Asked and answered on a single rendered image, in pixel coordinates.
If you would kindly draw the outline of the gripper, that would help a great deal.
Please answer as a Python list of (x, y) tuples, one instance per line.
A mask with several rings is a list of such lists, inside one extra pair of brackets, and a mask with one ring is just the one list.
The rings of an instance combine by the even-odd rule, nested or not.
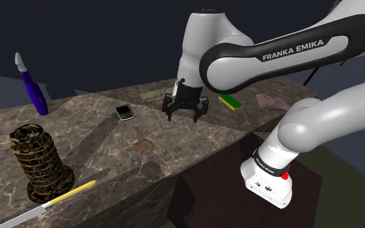
[(172, 113), (178, 109), (193, 109), (194, 122), (207, 114), (209, 100), (207, 97), (200, 98), (201, 87), (190, 87), (180, 81), (176, 81), (173, 94), (166, 93), (162, 103), (162, 112), (171, 120)]

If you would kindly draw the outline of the green and yellow sponge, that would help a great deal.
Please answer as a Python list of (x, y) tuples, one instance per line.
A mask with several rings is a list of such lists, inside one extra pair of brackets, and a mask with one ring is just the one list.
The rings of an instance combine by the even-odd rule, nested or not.
[(237, 110), (242, 107), (242, 104), (240, 102), (238, 102), (228, 94), (219, 94), (218, 99), (222, 101), (225, 105), (227, 105), (227, 107), (229, 107), (231, 110)]

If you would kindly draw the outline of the brown round cookie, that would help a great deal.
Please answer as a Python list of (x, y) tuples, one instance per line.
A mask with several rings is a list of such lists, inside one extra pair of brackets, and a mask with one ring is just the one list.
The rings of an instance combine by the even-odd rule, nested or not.
[(154, 145), (147, 139), (139, 140), (133, 145), (133, 152), (137, 155), (148, 155), (153, 149)]

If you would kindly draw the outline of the black phone with keypad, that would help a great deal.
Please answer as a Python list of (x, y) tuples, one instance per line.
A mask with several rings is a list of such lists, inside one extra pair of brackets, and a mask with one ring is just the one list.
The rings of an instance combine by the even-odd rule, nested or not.
[(121, 121), (126, 121), (134, 118), (134, 113), (129, 105), (117, 106), (115, 110)]

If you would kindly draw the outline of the pink flat paper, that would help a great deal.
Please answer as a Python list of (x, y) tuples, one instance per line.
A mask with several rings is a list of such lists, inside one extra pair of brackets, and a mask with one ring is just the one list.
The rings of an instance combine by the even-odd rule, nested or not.
[(266, 93), (261, 93), (256, 95), (256, 98), (260, 108), (274, 109), (278, 111), (288, 111), (290, 109), (290, 105), (279, 97), (274, 98)]

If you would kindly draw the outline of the purple bottle with white cap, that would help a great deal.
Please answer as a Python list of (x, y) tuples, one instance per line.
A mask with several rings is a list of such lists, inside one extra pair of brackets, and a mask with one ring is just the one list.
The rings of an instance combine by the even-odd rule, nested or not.
[(40, 115), (47, 115), (49, 113), (47, 101), (39, 87), (39, 85), (33, 81), (30, 73), (28, 72), (20, 53), (15, 53), (15, 65), (21, 74), (22, 80), (25, 84), (27, 93), (34, 104), (37, 112)]

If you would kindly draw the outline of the brown patterned tower figure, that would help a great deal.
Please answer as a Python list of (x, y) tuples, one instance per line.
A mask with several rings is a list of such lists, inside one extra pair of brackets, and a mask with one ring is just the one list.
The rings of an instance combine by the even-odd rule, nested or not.
[(29, 179), (27, 194), (34, 203), (47, 203), (69, 192), (73, 170), (62, 163), (50, 134), (38, 124), (25, 124), (10, 135), (10, 149)]

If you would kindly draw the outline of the yellow-handled knife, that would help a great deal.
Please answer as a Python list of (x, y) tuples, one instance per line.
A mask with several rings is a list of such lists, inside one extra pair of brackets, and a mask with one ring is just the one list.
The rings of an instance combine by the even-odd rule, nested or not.
[(2, 223), (0, 225), (0, 228), (13, 228), (14, 226), (17, 226), (23, 222), (26, 222), (32, 218), (35, 218), (35, 217), (45, 213), (47, 211), (47, 208), (52, 206), (53, 204), (59, 203), (67, 198), (70, 198), (71, 196), (73, 196), (83, 190), (86, 190), (87, 188), (92, 188), (97, 184), (97, 182), (98, 182), (98, 180), (95, 179), (95, 180), (90, 181), (73, 190), (70, 190), (69, 192), (67, 192), (61, 196), (58, 196), (57, 198), (52, 199), (51, 201), (48, 201), (47, 203), (44, 203), (32, 210), (29, 210), (27, 212), (24, 212), (23, 214), (20, 214), (19, 216), (16, 216), (15, 218), (12, 218), (11, 220), (9, 220), (5, 223)]

